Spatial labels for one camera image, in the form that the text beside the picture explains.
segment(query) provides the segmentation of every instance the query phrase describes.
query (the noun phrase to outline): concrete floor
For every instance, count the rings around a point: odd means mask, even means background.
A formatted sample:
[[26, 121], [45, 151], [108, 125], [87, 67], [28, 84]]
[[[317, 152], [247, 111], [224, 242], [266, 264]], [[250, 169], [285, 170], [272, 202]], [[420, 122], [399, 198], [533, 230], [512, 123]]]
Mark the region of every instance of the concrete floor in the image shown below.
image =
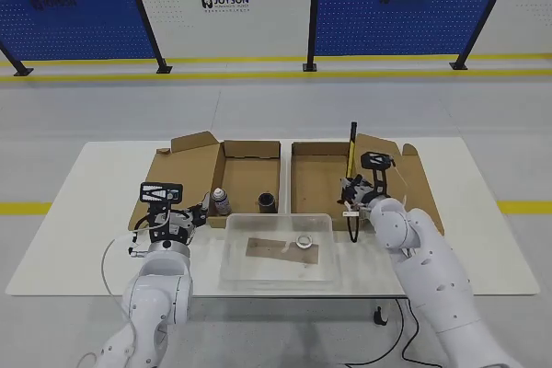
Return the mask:
[[[379, 136], [462, 136], [496, 199], [552, 200], [552, 79], [462, 79], [0, 85], [0, 201], [52, 201], [88, 141], [202, 130], [223, 139], [344, 137], [352, 120]], [[0, 367], [73, 367], [121, 325], [105, 297], [4, 294], [40, 221], [0, 217]], [[552, 216], [509, 222], [542, 292], [479, 297], [478, 307], [517, 360], [552, 367]], [[394, 307], [384, 328], [372, 323], [373, 310], [365, 300], [195, 300], [162, 367], [370, 360], [399, 329]], [[399, 352], [374, 366], [413, 366]], [[445, 363], [425, 324], [410, 356]]]

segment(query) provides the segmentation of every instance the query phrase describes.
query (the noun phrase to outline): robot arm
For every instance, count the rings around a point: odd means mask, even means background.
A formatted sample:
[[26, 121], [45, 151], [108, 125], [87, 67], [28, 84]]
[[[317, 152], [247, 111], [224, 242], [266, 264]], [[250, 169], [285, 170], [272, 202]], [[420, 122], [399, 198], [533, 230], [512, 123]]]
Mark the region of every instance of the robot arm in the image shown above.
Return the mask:
[[374, 171], [374, 185], [360, 176], [345, 178], [341, 200], [369, 213], [376, 241], [389, 252], [405, 294], [431, 324], [450, 366], [522, 368], [482, 321], [465, 269], [430, 216], [420, 209], [407, 212], [386, 194], [385, 170], [394, 165], [392, 158], [366, 153], [361, 161]]
[[167, 327], [188, 319], [192, 297], [188, 244], [196, 227], [206, 223], [209, 196], [187, 210], [172, 210], [172, 204], [181, 202], [181, 191], [181, 185], [142, 184], [141, 201], [150, 203], [145, 218], [152, 226], [152, 244], [147, 251], [129, 250], [132, 257], [144, 259], [122, 296], [123, 315], [130, 321], [100, 350], [97, 368], [159, 366], [167, 350]]

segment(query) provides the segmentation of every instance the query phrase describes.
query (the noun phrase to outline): clear plastic container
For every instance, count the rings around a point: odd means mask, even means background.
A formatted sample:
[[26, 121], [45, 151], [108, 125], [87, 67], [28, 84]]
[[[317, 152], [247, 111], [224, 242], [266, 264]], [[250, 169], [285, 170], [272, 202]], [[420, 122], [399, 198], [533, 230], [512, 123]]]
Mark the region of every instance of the clear plastic container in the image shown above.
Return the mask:
[[[328, 215], [233, 213], [227, 218], [226, 229], [221, 263], [222, 288], [240, 292], [315, 291], [339, 288], [338, 252], [333, 241], [331, 218]], [[299, 248], [296, 245], [298, 236], [310, 236], [313, 246], [309, 249]], [[312, 262], [250, 257], [250, 238], [286, 242], [287, 247], [277, 248], [282, 254], [291, 251], [288, 257], [297, 257], [303, 254], [303, 251], [310, 250]]]

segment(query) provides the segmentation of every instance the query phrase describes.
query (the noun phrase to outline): metal post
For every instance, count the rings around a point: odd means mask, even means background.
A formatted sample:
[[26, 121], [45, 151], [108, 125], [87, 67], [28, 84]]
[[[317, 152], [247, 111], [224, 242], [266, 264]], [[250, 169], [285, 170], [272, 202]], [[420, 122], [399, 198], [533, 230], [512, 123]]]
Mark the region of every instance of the metal post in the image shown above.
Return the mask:
[[4, 43], [0, 41], [0, 51], [4, 54], [4, 56], [8, 59], [8, 61], [12, 64], [12, 66], [17, 69], [17, 73], [15, 76], [27, 76], [30, 74], [30, 72], [33, 71], [33, 68], [27, 68], [25, 65], [23, 65], [19, 60], [16, 60], [14, 56], [10, 54]]
[[472, 48], [474, 47], [475, 43], [477, 42], [478, 35], [480, 34], [480, 31], [483, 27], [485, 27], [485, 23], [487, 23], [487, 19], [489, 19], [489, 15], [493, 7], [495, 6], [495, 3], [497, 0], [489, 0], [489, 3], [487, 4], [487, 7], [485, 7], [485, 11], [480, 16], [480, 19], [478, 20], [477, 27], [475, 28], [475, 31], [472, 32], [472, 36], [470, 37], [470, 40], [468, 40], [468, 43], [466, 44], [466, 47], [460, 54], [458, 55], [458, 59], [456, 59], [455, 63], [450, 63], [450, 66], [452, 66], [452, 69], [454, 70], [468, 70], [466, 68], [466, 65], [464, 63], [466, 62], [466, 59], [468, 58], [468, 55], [472, 51]]
[[166, 65], [166, 59], [162, 57], [162, 53], [161, 51], [159, 51], [157, 40], [155, 40], [154, 30], [151, 28], [149, 17], [147, 17], [147, 12], [145, 12], [144, 2], [143, 0], [136, 0], [136, 2], [137, 8], [139, 9], [139, 15], [141, 16], [141, 20], [144, 23], [145, 31], [147, 32], [147, 38], [149, 39], [149, 43], [151, 43], [152, 49], [154, 49], [155, 58], [157, 59], [157, 64], [159, 65], [159, 68], [157, 68], [157, 73], [159, 75], [168, 75], [169, 72], [172, 70], [172, 67]]
[[315, 44], [316, 44], [316, 12], [319, 0], [311, 0], [311, 14], [309, 16], [309, 46], [306, 55], [306, 63], [303, 64], [303, 72], [316, 72]]

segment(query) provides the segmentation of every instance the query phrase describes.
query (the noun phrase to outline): blue panel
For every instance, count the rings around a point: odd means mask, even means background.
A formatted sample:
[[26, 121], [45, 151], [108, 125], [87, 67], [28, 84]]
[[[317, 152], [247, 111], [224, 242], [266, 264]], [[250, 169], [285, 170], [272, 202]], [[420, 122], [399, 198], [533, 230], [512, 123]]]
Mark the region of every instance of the blue panel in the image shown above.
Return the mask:
[[154, 58], [136, 0], [0, 0], [17, 60]]
[[316, 55], [460, 53], [488, 0], [319, 0]]

